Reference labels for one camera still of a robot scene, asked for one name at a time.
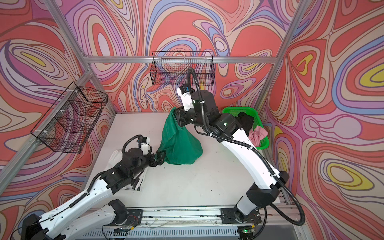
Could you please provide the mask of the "green t shirt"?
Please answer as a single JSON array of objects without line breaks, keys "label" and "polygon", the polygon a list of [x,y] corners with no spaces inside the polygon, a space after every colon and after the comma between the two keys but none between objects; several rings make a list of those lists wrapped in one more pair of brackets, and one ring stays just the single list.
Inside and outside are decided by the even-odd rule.
[{"label": "green t shirt", "polygon": [[186,127],[180,127],[173,108],[163,127],[159,152],[165,152],[165,162],[170,165],[192,165],[203,155],[200,141]]}]

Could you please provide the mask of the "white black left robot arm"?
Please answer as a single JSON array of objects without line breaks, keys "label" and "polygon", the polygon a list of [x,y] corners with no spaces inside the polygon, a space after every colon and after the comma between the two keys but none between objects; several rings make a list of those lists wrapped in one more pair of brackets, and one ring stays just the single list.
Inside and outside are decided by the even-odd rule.
[{"label": "white black left robot arm", "polygon": [[120,200],[111,200],[101,209],[84,213],[121,189],[139,181],[147,167],[164,163],[165,150],[152,152],[152,146],[142,135],[130,138],[123,145],[122,159],[112,168],[95,175],[88,188],[63,205],[41,216],[31,214],[23,220],[23,240],[75,240],[91,230],[107,225],[134,229],[140,224]]}]

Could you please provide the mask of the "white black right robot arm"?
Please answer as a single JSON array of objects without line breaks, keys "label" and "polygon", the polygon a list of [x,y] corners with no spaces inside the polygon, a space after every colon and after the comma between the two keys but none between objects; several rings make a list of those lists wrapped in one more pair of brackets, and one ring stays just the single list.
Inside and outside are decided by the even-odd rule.
[{"label": "white black right robot arm", "polygon": [[230,150],[254,180],[247,193],[234,208],[238,221],[243,221],[253,210],[272,204],[279,189],[288,182],[287,172],[273,167],[256,149],[239,121],[229,113],[220,113],[212,93],[194,91],[187,84],[177,88],[182,107],[175,110],[179,126],[199,126],[204,134],[216,139]]}]

